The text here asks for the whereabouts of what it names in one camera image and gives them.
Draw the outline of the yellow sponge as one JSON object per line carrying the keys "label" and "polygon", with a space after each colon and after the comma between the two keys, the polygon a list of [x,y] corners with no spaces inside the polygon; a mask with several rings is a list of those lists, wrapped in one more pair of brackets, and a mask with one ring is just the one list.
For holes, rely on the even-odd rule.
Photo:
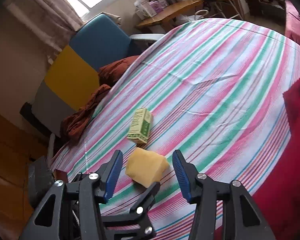
{"label": "yellow sponge", "polygon": [[127,160],[125,174],[134,182],[149,188],[154,182],[162,179],[169,166],[164,156],[137,147]]}

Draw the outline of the dark red gold box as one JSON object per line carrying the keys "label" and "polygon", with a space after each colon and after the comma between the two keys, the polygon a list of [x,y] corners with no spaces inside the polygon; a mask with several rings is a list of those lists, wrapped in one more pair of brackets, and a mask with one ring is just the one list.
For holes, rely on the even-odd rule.
{"label": "dark red gold box", "polygon": [[64,183],[68,183],[68,176],[65,171],[55,169],[53,175],[55,180],[62,180]]}

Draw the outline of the red blanket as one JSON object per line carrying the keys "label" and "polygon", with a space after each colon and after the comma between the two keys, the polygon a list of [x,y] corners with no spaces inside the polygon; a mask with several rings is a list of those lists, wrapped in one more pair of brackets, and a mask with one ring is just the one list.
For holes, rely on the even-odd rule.
{"label": "red blanket", "polygon": [[265,59],[226,99],[230,118],[208,174],[239,180],[253,196],[277,239],[300,239],[300,16],[286,2],[284,34],[261,28],[270,42]]}

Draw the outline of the rust brown cloth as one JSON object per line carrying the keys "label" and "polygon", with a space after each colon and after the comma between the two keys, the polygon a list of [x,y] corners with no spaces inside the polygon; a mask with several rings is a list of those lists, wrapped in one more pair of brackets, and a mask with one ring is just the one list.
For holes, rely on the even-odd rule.
{"label": "rust brown cloth", "polygon": [[100,87],[93,92],[90,100],[83,107],[61,122],[62,140],[72,144],[79,141],[96,107],[137,58],[137,55],[126,57],[100,68]]}

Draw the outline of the green white medicine box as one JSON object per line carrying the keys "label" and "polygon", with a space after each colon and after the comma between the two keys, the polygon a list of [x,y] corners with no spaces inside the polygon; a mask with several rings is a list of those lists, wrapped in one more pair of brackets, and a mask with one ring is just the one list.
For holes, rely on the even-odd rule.
{"label": "green white medicine box", "polygon": [[136,144],[146,144],[149,139],[153,115],[147,108],[134,112],[127,134],[127,139]]}

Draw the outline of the striped bed sheet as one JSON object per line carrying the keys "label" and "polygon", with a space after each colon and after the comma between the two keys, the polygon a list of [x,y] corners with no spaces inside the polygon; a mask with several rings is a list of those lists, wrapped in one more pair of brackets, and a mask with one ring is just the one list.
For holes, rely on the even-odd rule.
{"label": "striped bed sheet", "polygon": [[216,148],[226,134],[221,124],[230,118],[226,99],[238,97],[238,86],[260,68],[266,57],[262,49],[270,47],[261,28],[211,18],[171,30],[129,67],[97,107],[79,143],[64,146],[52,168],[73,179],[96,171],[115,150],[128,159],[136,147],[127,139],[133,114],[147,108],[153,121],[145,149],[168,161],[181,150],[212,178],[208,170],[220,158]]}

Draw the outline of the curtain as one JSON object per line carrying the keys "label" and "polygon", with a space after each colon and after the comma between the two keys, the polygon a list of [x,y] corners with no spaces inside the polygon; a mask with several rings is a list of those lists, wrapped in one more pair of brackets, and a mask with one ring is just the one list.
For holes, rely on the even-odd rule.
{"label": "curtain", "polygon": [[5,0],[4,6],[43,42],[51,60],[84,25],[67,0]]}

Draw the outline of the white package on table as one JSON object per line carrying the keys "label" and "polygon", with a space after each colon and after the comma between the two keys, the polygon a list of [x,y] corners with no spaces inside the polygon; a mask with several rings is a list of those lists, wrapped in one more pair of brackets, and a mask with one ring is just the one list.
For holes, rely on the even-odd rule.
{"label": "white package on table", "polygon": [[157,15],[147,0],[135,0],[134,6],[136,8],[135,13],[141,20],[145,20]]}

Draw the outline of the wooden side table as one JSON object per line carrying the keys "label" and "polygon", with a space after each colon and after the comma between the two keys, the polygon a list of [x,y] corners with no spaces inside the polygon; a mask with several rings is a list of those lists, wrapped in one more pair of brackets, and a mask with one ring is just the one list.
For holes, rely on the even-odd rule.
{"label": "wooden side table", "polygon": [[141,21],[138,25],[136,25],[136,29],[143,29],[152,27],[155,25],[161,25],[169,22],[171,19],[176,18],[178,15],[195,8],[203,3],[203,0],[186,0],[182,2],[177,2],[172,5],[169,5],[163,11],[158,13],[157,15],[147,18]]}

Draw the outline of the pink box on table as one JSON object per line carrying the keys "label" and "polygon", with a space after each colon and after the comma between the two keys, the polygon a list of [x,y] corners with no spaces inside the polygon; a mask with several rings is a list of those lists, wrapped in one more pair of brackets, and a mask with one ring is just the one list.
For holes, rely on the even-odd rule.
{"label": "pink box on table", "polygon": [[162,12],[166,7],[169,6],[166,0],[150,1],[149,4],[157,14]]}

